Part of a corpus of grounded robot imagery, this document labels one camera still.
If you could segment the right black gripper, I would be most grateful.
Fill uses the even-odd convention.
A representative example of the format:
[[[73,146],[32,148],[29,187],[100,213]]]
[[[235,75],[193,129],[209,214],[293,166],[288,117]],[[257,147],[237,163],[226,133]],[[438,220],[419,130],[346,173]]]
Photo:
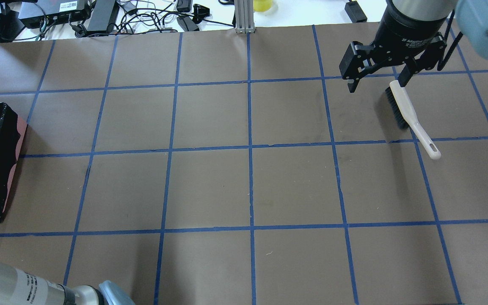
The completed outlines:
[[[439,29],[447,18],[422,21],[410,18],[397,8],[387,8],[372,44],[352,41],[339,64],[340,75],[354,93],[360,80],[381,68],[403,64],[398,83],[405,87],[422,70],[437,67],[441,71],[447,63],[447,42]]]

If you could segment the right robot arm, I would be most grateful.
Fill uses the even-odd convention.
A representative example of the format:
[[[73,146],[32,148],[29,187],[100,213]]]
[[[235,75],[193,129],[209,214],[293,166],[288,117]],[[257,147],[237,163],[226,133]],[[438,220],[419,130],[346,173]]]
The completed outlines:
[[[422,70],[441,71],[463,37],[488,60],[488,0],[388,0],[372,43],[347,47],[341,77],[353,93],[366,75],[403,64],[404,87]]]

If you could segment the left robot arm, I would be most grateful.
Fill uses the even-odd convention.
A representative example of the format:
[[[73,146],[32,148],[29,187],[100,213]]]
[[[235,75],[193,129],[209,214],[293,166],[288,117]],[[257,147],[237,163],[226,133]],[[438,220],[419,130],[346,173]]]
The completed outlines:
[[[98,288],[57,284],[0,262],[0,305],[133,305],[134,301],[110,280]]]

